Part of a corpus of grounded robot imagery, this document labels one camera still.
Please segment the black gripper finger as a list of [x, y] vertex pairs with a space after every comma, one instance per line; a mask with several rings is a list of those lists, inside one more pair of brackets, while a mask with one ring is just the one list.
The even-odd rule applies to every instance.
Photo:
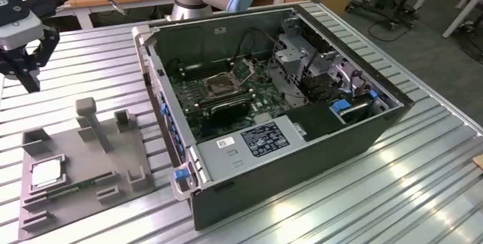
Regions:
[[50, 55], [54, 51], [57, 43], [60, 41], [58, 30], [54, 27], [42, 26], [42, 37], [38, 39], [40, 43], [34, 51], [29, 54], [33, 57], [36, 63], [36, 70], [18, 70], [18, 81], [28, 93], [40, 91], [40, 83], [36, 77], [32, 76], [34, 71], [38, 71], [49, 61]]
[[0, 58], [0, 65], [1, 65], [1, 74], [5, 76], [9, 80], [17, 80], [17, 69], [10, 62], [10, 60], [1, 54]]

